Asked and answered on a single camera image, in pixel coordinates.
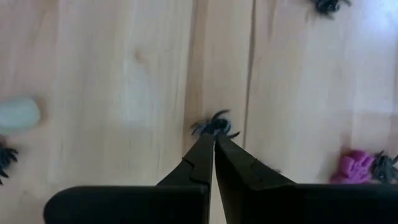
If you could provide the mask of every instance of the light wood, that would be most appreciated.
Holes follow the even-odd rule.
[[[9,144],[1,223],[42,223],[58,190],[152,185],[183,156],[193,1],[1,2],[1,98],[43,99]]]
[[[344,147],[398,154],[398,4],[331,21],[307,0],[0,0],[0,100],[36,97],[0,223],[43,223],[57,191],[153,185],[231,109],[235,141],[296,182],[326,182]],[[225,223],[213,176],[211,222]]]
[[[296,182],[326,182],[342,146],[392,150],[397,10],[355,1],[330,21],[257,1],[246,149]]]

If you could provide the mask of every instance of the spider leg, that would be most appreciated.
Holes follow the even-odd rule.
[[[15,149],[12,149],[12,148],[6,148],[5,150],[7,150],[7,151],[9,151],[9,152],[12,152],[12,153],[14,153],[14,154],[19,154],[19,152],[17,151],[17,150],[15,150]]]
[[[214,114],[213,118],[211,119],[211,121],[214,121],[215,119],[217,119],[218,117],[220,117],[222,114],[228,113],[229,110],[222,110],[217,112],[216,114]]]
[[[14,162],[18,162],[17,157],[12,152],[7,152],[7,156],[12,159]]]
[[[395,164],[396,162],[398,162],[398,156],[396,156],[393,160],[392,163]]]
[[[241,134],[241,132],[240,131],[238,131],[237,133],[235,133],[235,134],[231,134],[231,135],[229,135],[229,136],[227,136],[227,137],[229,137],[229,139],[234,139],[236,136],[238,136],[239,134]]]
[[[195,135],[195,134],[200,134],[204,128],[206,127],[206,125],[204,124],[199,124],[198,126],[196,126],[196,128],[192,131],[191,135]]]
[[[197,126],[203,125],[202,122],[196,122],[195,124],[191,125],[191,128],[196,128]]]
[[[380,159],[381,156],[383,155],[383,153],[384,153],[384,151],[381,151],[381,152],[377,153],[377,154],[376,154],[376,158],[377,158],[377,159]]]
[[[5,178],[9,177],[3,170],[0,170],[0,175]]]

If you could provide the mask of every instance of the white eraser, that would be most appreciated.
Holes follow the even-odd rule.
[[[31,128],[39,121],[40,110],[32,98],[14,98],[0,102],[0,135]]]

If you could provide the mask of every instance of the pink plastic toy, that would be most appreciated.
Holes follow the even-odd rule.
[[[341,157],[338,172],[330,182],[333,184],[363,184],[371,180],[369,172],[374,157],[361,150],[353,150]]]

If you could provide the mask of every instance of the plastic toy spider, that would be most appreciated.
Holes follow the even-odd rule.
[[[228,134],[232,128],[231,121],[226,118],[221,118],[222,114],[228,113],[229,110],[222,110],[214,114],[211,119],[206,119],[204,122],[197,122],[191,126],[193,129],[192,135],[208,133],[214,136],[222,133]],[[241,132],[227,135],[230,139],[235,138]]]
[[[340,1],[344,1],[347,5],[352,5],[349,0],[311,0],[315,3],[315,8],[317,12],[321,15],[327,16],[330,19],[333,19],[331,13],[338,12],[340,10]]]
[[[372,166],[372,178],[383,184],[391,184],[393,180],[398,180],[398,170],[394,164],[398,161],[398,156],[391,159],[380,152],[376,155],[376,160]]]
[[[17,162],[16,154],[18,151],[15,149],[11,149],[5,147],[4,144],[0,143],[0,176],[8,178],[9,176],[4,172],[4,169],[7,169],[11,162]]]

